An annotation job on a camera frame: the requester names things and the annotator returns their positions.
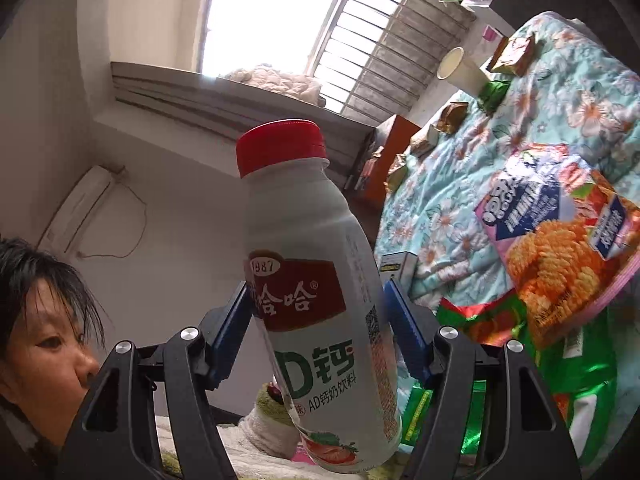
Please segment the white AD calcium milk bottle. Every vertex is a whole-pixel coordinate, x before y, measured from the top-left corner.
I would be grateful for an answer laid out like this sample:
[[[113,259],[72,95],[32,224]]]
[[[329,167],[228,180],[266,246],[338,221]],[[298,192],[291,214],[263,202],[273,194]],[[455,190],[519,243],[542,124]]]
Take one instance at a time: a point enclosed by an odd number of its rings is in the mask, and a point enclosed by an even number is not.
[[[329,165],[319,127],[267,122],[244,133],[245,275],[274,376],[310,457],[337,474],[398,448],[397,364],[382,281]]]

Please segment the green snack bag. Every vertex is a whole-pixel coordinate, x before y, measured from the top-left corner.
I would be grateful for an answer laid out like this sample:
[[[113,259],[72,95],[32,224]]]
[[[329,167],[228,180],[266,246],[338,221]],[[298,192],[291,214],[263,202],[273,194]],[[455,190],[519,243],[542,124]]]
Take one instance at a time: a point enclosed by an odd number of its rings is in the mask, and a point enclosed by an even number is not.
[[[510,339],[521,341],[566,422],[579,465],[586,468],[594,461],[608,432],[617,388],[617,363],[606,311],[544,350],[537,350],[530,339],[525,306],[513,290],[474,306],[456,306],[442,298],[435,313],[440,324],[462,330],[479,344],[501,347]],[[400,442],[408,451],[418,442],[433,393],[409,376],[403,362],[398,364],[398,373]],[[461,448],[465,458],[475,458],[480,444],[485,392],[486,380],[474,380]]]

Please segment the yellow snack packet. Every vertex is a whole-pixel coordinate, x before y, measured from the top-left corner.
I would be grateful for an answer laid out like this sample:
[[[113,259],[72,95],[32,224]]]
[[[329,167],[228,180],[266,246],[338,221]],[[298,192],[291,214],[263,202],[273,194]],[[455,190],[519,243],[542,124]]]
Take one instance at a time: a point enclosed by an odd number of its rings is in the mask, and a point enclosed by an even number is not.
[[[386,192],[390,195],[395,194],[407,176],[407,155],[404,153],[396,154],[385,181]]]

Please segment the gold biscuit packet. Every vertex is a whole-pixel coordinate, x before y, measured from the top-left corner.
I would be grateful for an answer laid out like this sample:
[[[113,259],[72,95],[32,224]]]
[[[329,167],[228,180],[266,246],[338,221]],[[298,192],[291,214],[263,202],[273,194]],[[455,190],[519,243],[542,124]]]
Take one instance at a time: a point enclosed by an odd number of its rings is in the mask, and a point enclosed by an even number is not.
[[[440,131],[434,125],[427,125],[416,132],[410,139],[410,154],[420,158],[436,148]]]

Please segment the orange cardboard box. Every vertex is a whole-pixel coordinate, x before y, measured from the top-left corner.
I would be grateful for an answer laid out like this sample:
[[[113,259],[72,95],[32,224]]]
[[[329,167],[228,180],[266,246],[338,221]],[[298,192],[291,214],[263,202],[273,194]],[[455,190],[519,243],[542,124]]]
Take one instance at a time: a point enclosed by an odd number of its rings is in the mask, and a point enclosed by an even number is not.
[[[374,128],[356,170],[354,190],[360,200],[383,207],[390,166],[419,130],[420,126],[401,115],[393,115]]]

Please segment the brown crumpled snack wrapper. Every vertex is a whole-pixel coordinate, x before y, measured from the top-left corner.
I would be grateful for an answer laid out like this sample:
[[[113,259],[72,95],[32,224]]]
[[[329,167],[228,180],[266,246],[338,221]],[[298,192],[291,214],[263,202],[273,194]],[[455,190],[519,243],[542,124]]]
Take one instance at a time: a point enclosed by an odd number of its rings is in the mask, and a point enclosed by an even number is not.
[[[468,114],[468,102],[451,102],[442,109],[436,128],[446,134],[454,134],[464,122]]]

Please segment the small green snack packet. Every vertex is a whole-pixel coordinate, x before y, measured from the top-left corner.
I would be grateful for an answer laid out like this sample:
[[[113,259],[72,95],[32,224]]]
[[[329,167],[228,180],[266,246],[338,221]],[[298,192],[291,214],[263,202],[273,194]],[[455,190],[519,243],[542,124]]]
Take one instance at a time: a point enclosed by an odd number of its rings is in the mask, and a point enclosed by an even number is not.
[[[510,80],[489,81],[480,90],[480,95],[477,97],[478,106],[487,115],[494,114],[506,96],[506,92],[509,91],[510,85]]]

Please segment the white paper cup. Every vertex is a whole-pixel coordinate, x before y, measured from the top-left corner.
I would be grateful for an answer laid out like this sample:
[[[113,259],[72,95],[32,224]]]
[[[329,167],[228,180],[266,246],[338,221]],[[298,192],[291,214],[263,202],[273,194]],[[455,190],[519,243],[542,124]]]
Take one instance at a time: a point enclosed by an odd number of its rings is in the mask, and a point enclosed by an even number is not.
[[[489,78],[462,47],[451,49],[440,61],[436,77],[448,82],[474,99],[489,84]]]

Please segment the floral turquoise quilt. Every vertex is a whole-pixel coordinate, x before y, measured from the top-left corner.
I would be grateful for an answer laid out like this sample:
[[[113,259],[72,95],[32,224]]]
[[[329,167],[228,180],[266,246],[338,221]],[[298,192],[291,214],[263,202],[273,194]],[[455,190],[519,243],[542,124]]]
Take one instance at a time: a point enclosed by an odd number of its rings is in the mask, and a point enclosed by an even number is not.
[[[599,169],[617,192],[639,199],[639,76],[609,54],[586,26],[553,12],[538,14],[515,35],[534,36],[524,76],[487,116],[470,97],[460,129],[434,151],[409,157],[408,174],[386,198],[375,257],[418,257],[410,299],[436,308],[502,296],[512,283],[474,209],[504,161],[529,143],[568,145]]]

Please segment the white wall air conditioner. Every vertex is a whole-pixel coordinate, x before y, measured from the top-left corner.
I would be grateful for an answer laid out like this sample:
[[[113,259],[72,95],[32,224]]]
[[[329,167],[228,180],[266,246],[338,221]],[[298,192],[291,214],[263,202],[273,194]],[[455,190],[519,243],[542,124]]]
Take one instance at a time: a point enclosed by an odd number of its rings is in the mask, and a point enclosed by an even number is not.
[[[114,174],[102,166],[93,166],[76,183],[58,207],[43,236],[38,249],[56,258],[67,257],[88,224],[115,184]]]

